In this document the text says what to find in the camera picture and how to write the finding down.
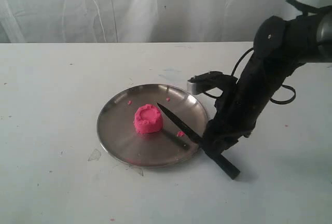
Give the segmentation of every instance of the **black knife handle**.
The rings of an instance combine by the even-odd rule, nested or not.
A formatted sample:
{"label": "black knife handle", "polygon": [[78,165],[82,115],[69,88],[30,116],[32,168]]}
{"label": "black knife handle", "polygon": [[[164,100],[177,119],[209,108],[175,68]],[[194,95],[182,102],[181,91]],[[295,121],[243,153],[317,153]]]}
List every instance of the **black knife handle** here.
{"label": "black knife handle", "polygon": [[220,168],[232,179],[235,179],[240,171],[236,168],[231,162],[229,162],[223,155],[212,155],[209,152],[205,152],[209,158],[215,161],[216,164],[219,165]]}

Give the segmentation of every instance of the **white table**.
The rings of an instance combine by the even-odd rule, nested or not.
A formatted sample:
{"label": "white table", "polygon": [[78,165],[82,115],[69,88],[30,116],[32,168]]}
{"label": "white table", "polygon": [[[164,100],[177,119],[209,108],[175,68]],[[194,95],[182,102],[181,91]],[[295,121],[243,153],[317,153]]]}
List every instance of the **white table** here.
{"label": "white table", "polygon": [[[1,223],[331,223],[329,64],[295,71],[296,100],[269,103],[252,136],[224,153],[242,171],[236,181],[203,153],[141,176],[99,143],[96,119],[116,93],[230,73],[251,45],[0,45]],[[198,98],[213,116],[214,101]]]}

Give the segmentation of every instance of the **stainless steel plate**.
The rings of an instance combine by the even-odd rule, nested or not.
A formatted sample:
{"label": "stainless steel plate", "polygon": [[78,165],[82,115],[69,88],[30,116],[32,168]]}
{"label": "stainless steel plate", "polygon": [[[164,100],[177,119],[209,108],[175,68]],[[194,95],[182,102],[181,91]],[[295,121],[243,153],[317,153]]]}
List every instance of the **stainless steel plate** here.
{"label": "stainless steel plate", "polygon": [[160,167],[190,158],[198,149],[187,136],[177,137],[178,127],[163,113],[163,129],[137,134],[134,114],[140,106],[157,102],[179,116],[198,134],[203,134],[208,116],[200,102],[173,86],[148,84],[126,89],[114,96],[98,117],[97,131],[104,149],[120,161],[140,167]]}

